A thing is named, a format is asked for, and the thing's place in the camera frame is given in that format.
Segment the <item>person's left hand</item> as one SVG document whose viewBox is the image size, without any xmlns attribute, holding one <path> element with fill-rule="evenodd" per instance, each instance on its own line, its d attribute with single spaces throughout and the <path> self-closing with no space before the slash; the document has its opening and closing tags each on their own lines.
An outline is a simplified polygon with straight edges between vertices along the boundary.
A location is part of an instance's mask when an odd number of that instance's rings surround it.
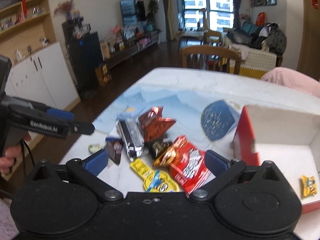
<svg viewBox="0 0 320 240">
<path fill-rule="evenodd" d="M 6 148 L 4 156 L 0 159 L 1 174 L 10 173 L 10 170 L 15 163 L 15 159 L 22 154 L 24 148 L 25 146 L 21 146 L 20 144 Z"/>
</svg>

